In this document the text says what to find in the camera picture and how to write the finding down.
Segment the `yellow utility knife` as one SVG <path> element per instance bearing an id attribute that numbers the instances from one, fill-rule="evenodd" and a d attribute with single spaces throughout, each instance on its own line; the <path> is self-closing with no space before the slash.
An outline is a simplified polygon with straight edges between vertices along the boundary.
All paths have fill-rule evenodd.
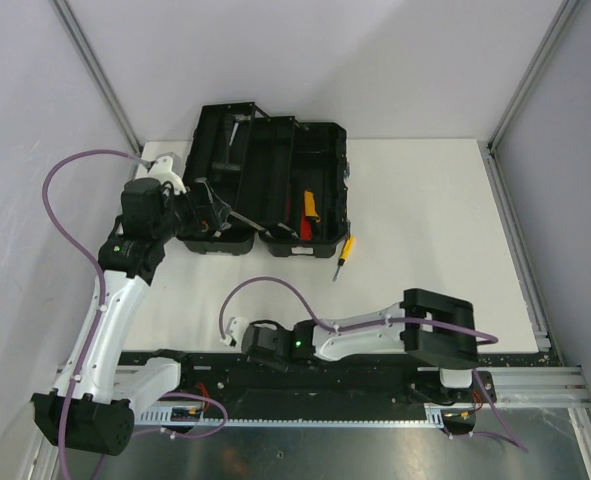
<path id="1" fill-rule="evenodd" d="M 311 190 L 305 190 L 303 193 L 304 200 L 304 216 L 314 223 L 320 223 L 321 217 L 317 211 L 315 194 Z"/>

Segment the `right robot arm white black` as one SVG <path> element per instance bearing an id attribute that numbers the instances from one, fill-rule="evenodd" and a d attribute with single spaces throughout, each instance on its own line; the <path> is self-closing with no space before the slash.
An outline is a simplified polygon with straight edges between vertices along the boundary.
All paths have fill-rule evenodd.
<path id="1" fill-rule="evenodd" d="M 409 289 L 387 308 L 286 329 L 264 320 L 233 317 L 228 343 L 250 360 L 285 371 L 295 365 L 338 362 L 356 355 L 407 354 L 438 369 L 436 388 L 448 401 L 468 394 L 478 366 L 473 305 L 423 289 Z"/>

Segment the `red black handled tool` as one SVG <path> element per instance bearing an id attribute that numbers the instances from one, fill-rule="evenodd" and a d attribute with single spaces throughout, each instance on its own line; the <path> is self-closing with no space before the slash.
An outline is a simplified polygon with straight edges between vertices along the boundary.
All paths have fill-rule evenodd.
<path id="1" fill-rule="evenodd" d="M 286 195 L 284 223 L 288 224 L 290 222 L 291 212 L 292 212 L 292 185 L 289 184 L 288 188 L 287 188 L 287 195 Z"/>

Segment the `black plastic toolbox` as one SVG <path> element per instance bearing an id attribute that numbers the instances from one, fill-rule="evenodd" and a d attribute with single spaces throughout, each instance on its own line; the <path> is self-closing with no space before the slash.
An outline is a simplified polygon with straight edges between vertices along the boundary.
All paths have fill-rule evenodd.
<path id="1" fill-rule="evenodd" d="M 250 115 L 230 148 L 225 146 L 224 116 Z M 239 173 L 219 173 L 212 163 L 228 159 Z M 202 107 L 183 174 L 187 186 L 205 177 L 232 207 L 231 227 L 220 234 L 180 239 L 192 252 L 245 255 L 260 239 L 271 255 L 327 259 L 350 231 L 347 214 L 350 175 L 347 132 L 335 122 L 300 122 L 292 115 L 271 116 L 254 102 Z M 284 223 L 288 185 L 291 220 Z M 303 193 L 315 194 L 321 233 L 313 241 L 299 237 Z"/>

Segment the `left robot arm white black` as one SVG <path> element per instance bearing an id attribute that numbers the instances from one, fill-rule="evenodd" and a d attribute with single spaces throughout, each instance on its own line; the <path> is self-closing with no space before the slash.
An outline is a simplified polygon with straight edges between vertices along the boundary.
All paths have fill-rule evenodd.
<path id="1" fill-rule="evenodd" d="M 182 400 L 194 392 L 196 376 L 185 353 L 158 350 L 131 374 L 119 375 L 118 365 L 166 244 L 224 228 L 229 212 L 204 178 L 183 185 L 169 174 L 125 184 L 121 213 L 90 258 L 95 287 L 73 351 L 50 393 L 31 398 L 35 424 L 60 452 L 116 456 L 153 403 L 167 393 Z"/>

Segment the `red handled pliers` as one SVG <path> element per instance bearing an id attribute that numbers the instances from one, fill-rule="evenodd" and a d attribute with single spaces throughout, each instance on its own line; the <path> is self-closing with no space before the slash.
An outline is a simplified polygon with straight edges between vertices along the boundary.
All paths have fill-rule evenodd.
<path id="1" fill-rule="evenodd" d="M 303 214 L 300 221 L 299 237 L 303 241 L 313 241 L 321 233 L 321 219 Z"/>

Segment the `claw hammer black handle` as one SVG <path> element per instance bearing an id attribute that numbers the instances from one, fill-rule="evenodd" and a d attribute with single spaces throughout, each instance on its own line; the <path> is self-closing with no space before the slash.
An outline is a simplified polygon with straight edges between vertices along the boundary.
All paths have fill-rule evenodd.
<path id="1" fill-rule="evenodd" d="M 224 116 L 224 136 L 225 146 L 227 148 L 232 146 L 241 124 L 249 122 L 250 120 L 251 116 L 244 114 L 226 114 Z"/>

